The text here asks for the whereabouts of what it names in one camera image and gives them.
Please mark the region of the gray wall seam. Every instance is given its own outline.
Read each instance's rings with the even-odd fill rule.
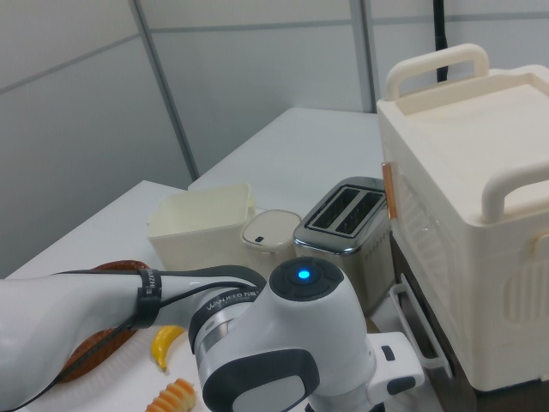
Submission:
[[[139,33],[132,34],[131,36],[125,37],[125,38],[120,39],[120,40],[117,40],[117,41],[115,41],[115,42],[113,42],[109,45],[104,45],[104,46],[100,47],[99,49],[95,49],[95,50],[93,50],[89,53],[82,54],[81,56],[79,56],[77,58],[73,58],[73,59],[70,59],[67,62],[64,62],[64,63],[58,64],[56,66],[50,67],[50,69],[41,71],[41,72],[39,72],[35,75],[32,75],[32,76],[29,76],[25,79],[19,80],[18,82],[12,83],[12,84],[4,87],[4,88],[0,88],[0,94],[8,93],[10,90],[13,90],[14,88],[19,88],[20,86],[23,86],[23,85],[28,84],[30,82],[34,82],[35,80],[38,80],[38,79],[40,79],[44,76],[48,76],[51,73],[54,73],[54,72],[56,72],[58,70],[61,70],[61,69],[65,69],[65,68],[69,67],[70,65],[79,63],[82,60],[86,60],[87,58],[92,58],[93,56],[96,56],[96,55],[98,55],[102,52],[105,52],[109,49],[112,49],[112,48],[114,48],[118,45],[122,45],[124,43],[129,42],[129,41],[132,41],[133,39],[137,39],[138,37],[139,37]]]
[[[484,13],[475,15],[446,15],[448,22],[458,21],[513,21],[513,20],[547,20],[549,11],[524,12],[524,13]],[[372,23],[378,26],[391,24],[432,23],[432,15],[417,15],[408,17],[380,17],[372,19]]]
[[[381,99],[379,74],[377,72],[376,41],[374,39],[373,21],[371,18],[371,1],[362,0],[362,16],[365,22],[366,56],[370,65],[370,87],[373,99],[373,112],[377,113],[377,101]]]
[[[158,55],[158,52],[156,51],[156,47],[154,46],[153,37],[151,35],[151,31],[148,28],[147,18],[141,6],[140,0],[133,0],[133,2],[130,2],[130,7],[132,13],[134,14],[136,25],[139,29],[139,35],[142,38],[145,51],[147,52],[148,60],[151,64],[154,77],[156,78],[156,83],[162,95],[164,105],[166,106],[168,116],[170,118],[170,121],[172,122],[173,130],[175,131],[176,138],[178,139],[179,147],[181,148],[181,152],[183,153],[185,164],[187,166],[187,169],[189,170],[190,178],[193,181],[197,180],[199,177],[199,173],[198,168],[196,167],[195,158],[192,154],[189,141],[187,140],[183,123],[181,121],[181,118],[179,117],[179,112],[175,106],[172,92],[168,86],[166,75],[164,73],[164,70],[162,69],[162,65],[160,64],[160,57]]]
[[[149,30],[150,33],[241,32],[248,30],[275,30],[283,28],[350,26],[352,24],[353,21],[351,19],[348,19],[326,21],[296,21],[288,23],[241,24],[234,26],[165,27],[150,28]]]
[[[368,34],[366,31],[365,13],[362,0],[349,0],[351,17],[353,18],[353,37],[359,69],[360,95],[362,97],[363,112],[375,112],[376,98],[374,95],[372,64],[368,51]]]

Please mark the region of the small container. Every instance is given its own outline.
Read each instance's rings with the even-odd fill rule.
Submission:
[[[148,240],[167,270],[247,265],[240,234],[255,215],[247,183],[164,198],[148,221]]]
[[[293,231],[300,222],[298,215],[285,210],[257,215],[242,233],[250,267],[268,279],[279,264],[295,258]]]

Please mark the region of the toaster slot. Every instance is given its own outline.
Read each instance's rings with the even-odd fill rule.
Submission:
[[[377,209],[377,204],[381,200],[383,195],[368,191],[360,199],[357,205],[351,210],[351,213],[343,220],[343,222],[336,228],[336,232],[344,234],[353,234],[357,228],[359,228],[364,220],[372,210]]]
[[[385,196],[357,186],[342,186],[309,220],[311,230],[353,238],[376,213]]]
[[[342,188],[311,226],[328,229],[359,193],[357,189]]]

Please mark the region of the white wall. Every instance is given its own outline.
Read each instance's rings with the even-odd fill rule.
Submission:
[[[387,73],[399,61],[435,50],[432,0],[370,1],[380,94]],[[449,46],[475,43],[486,49],[491,67],[549,66],[549,2],[532,0],[446,0]],[[449,69],[449,78],[470,73],[469,66]],[[433,84],[434,72],[404,84],[403,91]]]
[[[128,2],[4,1],[0,39],[0,277],[143,179],[190,183]]]
[[[199,173],[290,107],[373,109],[349,0],[140,3]]]

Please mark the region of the yellow banana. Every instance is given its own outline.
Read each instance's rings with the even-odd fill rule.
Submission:
[[[185,332],[180,326],[162,326],[156,335],[154,336],[153,342],[151,343],[151,355],[153,356],[156,364],[166,371],[166,354],[172,342]]]

